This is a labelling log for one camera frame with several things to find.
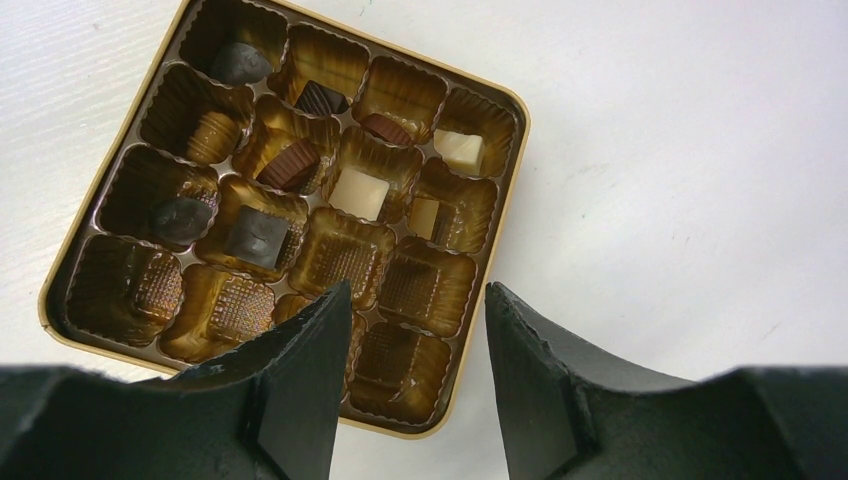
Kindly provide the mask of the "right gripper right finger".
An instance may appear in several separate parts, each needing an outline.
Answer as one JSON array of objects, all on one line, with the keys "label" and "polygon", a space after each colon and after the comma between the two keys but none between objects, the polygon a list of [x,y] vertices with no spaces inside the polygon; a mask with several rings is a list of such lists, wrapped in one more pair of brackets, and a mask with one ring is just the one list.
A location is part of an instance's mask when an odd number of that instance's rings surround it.
[{"label": "right gripper right finger", "polygon": [[615,356],[486,288],[513,479],[843,479],[847,370],[747,366],[702,381]]}]

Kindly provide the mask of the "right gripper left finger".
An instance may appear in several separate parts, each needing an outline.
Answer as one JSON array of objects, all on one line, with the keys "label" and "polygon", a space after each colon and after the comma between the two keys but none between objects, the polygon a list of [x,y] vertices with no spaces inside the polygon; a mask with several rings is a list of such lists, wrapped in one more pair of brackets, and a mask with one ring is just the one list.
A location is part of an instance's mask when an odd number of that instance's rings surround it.
[{"label": "right gripper left finger", "polygon": [[347,282],[176,376],[1,371],[5,479],[325,479],[352,331]]}]

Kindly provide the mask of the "dark square chocolate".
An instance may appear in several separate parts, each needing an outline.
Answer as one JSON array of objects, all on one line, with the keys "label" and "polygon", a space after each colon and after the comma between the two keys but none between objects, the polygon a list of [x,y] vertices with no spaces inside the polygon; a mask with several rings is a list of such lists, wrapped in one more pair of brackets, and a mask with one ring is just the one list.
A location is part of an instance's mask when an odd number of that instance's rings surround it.
[{"label": "dark square chocolate", "polygon": [[224,253],[252,265],[274,270],[290,230],[290,222],[243,205],[225,242]]}]

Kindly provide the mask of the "dark round chocolate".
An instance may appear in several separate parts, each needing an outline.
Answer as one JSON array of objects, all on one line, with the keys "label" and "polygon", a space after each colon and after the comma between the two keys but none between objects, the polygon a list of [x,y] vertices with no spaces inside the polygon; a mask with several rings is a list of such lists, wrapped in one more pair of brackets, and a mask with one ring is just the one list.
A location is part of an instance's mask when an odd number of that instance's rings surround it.
[{"label": "dark round chocolate", "polygon": [[149,216],[149,228],[157,238],[187,246],[198,239],[213,216],[205,202],[188,197],[174,197],[158,203]]}]

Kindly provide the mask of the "small cream chocolate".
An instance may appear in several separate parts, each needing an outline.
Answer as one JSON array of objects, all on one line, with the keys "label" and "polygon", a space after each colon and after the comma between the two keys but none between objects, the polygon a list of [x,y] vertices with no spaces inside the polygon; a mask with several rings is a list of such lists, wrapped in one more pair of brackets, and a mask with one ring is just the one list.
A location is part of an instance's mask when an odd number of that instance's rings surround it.
[{"label": "small cream chocolate", "polygon": [[437,200],[416,197],[411,204],[409,229],[417,236],[431,240],[440,206]]}]

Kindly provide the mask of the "brown ridged chocolate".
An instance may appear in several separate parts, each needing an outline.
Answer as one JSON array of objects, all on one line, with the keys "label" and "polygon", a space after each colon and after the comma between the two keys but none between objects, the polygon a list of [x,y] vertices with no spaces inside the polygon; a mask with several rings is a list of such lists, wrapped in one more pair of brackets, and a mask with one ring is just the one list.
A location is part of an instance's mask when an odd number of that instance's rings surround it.
[{"label": "brown ridged chocolate", "polygon": [[257,175],[257,180],[271,188],[297,192],[313,177],[321,157],[313,144],[297,140],[282,149]]}]

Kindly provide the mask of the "gold chocolate box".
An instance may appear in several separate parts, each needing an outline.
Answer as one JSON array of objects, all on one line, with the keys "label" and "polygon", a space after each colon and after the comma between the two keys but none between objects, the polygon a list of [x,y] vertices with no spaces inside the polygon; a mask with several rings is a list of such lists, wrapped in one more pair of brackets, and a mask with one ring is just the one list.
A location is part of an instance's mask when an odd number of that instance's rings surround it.
[{"label": "gold chocolate box", "polygon": [[[231,42],[257,48],[272,73],[244,85],[211,78]],[[344,94],[348,110],[297,109],[309,80]],[[210,165],[185,158],[208,111],[240,128],[234,150]],[[414,144],[363,129],[371,113]],[[185,1],[45,281],[41,324],[65,345],[175,373],[346,280],[353,327],[342,421],[425,437],[451,412],[529,126],[514,92],[294,4]],[[442,159],[437,129],[483,137],[479,175]],[[297,192],[260,183],[259,172],[301,139],[321,157],[310,181]],[[329,204],[344,168],[390,184],[376,221]],[[151,210],[174,197],[213,209],[187,246],[149,228]],[[441,204],[431,240],[409,229],[416,197]],[[274,270],[224,253],[243,205],[290,222]]]}]

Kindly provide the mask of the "tan chocolate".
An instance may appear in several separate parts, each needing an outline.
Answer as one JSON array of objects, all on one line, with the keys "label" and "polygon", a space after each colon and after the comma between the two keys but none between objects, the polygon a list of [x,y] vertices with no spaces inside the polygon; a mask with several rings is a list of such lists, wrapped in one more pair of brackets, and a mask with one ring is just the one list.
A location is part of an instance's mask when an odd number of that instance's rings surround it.
[{"label": "tan chocolate", "polygon": [[187,141],[185,158],[198,164],[215,164],[224,160],[240,138],[239,125],[228,115],[217,111],[204,113]]}]

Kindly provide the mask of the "reddish brown chocolate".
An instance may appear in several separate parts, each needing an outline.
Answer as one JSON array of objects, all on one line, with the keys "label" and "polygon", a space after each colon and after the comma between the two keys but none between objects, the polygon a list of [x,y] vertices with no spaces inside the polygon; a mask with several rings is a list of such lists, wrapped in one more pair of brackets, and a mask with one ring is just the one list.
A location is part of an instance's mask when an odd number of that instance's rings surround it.
[{"label": "reddish brown chocolate", "polygon": [[414,144],[409,133],[397,122],[379,113],[371,113],[365,116],[361,122],[363,129],[372,135],[400,146],[411,146]]}]

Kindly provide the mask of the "dark striped chocolate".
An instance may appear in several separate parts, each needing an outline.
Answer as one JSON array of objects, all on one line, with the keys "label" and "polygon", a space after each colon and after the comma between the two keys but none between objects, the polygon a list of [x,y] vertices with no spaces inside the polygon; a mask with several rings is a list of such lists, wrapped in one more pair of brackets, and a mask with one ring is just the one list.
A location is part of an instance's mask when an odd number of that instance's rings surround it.
[{"label": "dark striped chocolate", "polygon": [[309,80],[298,96],[295,107],[311,115],[329,116],[344,113],[349,103],[344,94]]}]

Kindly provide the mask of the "dark grey heart chocolate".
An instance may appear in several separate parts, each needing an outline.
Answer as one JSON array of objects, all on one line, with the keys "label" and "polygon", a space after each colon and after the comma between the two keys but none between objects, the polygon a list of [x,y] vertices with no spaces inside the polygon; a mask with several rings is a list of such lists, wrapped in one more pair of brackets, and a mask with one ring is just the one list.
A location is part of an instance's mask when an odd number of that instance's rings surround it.
[{"label": "dark grey heart chocolate", "polygon": [[209,76],[221,83],[244,85],[258,82],[272,71],[271,63],[257,48],[243,42],[231,42],[218,50]]}]

